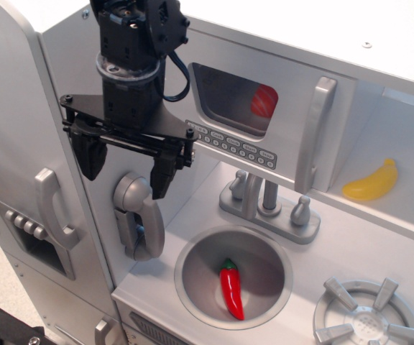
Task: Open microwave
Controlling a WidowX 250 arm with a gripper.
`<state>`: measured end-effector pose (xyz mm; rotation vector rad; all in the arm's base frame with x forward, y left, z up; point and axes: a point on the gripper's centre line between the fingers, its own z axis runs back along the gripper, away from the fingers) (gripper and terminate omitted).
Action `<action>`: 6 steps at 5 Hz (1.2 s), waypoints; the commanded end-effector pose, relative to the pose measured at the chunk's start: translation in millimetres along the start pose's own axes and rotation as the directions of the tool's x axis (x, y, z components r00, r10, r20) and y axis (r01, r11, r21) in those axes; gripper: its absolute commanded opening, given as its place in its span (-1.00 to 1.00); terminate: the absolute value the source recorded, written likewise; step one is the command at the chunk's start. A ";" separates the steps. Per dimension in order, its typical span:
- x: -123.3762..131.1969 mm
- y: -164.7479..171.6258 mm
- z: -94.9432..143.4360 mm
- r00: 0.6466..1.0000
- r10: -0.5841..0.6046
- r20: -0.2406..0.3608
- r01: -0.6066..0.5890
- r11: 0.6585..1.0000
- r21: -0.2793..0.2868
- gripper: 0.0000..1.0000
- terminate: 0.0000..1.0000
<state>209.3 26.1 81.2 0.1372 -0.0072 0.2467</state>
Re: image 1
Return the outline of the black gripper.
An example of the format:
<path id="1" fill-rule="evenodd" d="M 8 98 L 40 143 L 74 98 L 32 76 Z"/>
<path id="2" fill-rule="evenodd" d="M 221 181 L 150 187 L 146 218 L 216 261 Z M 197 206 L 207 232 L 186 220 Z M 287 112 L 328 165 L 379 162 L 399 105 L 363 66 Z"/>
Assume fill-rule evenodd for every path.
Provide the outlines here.
<path id="1" fill-rule="evenodd" d="M 101 95 L 66 94 L 65 132 L 82 174 L 90 181 L 101 172 L 111 144 L 153 158 L 152 198 L 165 197 L 177 168 L 193 163 L 194 129 L 164 105 L 165 72 L 103 77 Z"/>

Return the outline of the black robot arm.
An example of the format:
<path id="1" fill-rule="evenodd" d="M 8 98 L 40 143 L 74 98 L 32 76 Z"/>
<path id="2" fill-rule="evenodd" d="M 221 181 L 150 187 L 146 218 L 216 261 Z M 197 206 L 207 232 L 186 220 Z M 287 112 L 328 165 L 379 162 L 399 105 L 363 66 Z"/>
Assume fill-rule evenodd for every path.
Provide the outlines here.
<path id="1" fill-rule="evenodd" d="M 121 147 L 153 158 L 152 197 L 164 198 L 176 172 L 192 164 L 198 138 L 166 107 L 183 100 L 189 87 L 165 94 L 167 61 L 188 75 L 176 50 L 188 41 L 189 19 L 178 1 L 92 1 L 91 8 L 100 31 L 102 92 L 62 96 L 63 129 L 86 178 L 101 172 L 109 145 Z"/>

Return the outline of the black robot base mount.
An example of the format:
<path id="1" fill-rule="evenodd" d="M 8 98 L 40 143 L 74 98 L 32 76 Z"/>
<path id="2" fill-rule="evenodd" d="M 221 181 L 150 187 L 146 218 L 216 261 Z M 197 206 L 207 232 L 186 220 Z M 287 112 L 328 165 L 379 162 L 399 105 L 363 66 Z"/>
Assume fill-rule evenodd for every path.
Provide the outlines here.
<path id="1" fill-rule="evenodd" d="M 31 327 L 0 309 L 0 344 L 55 344 L 43 327 Z"/>

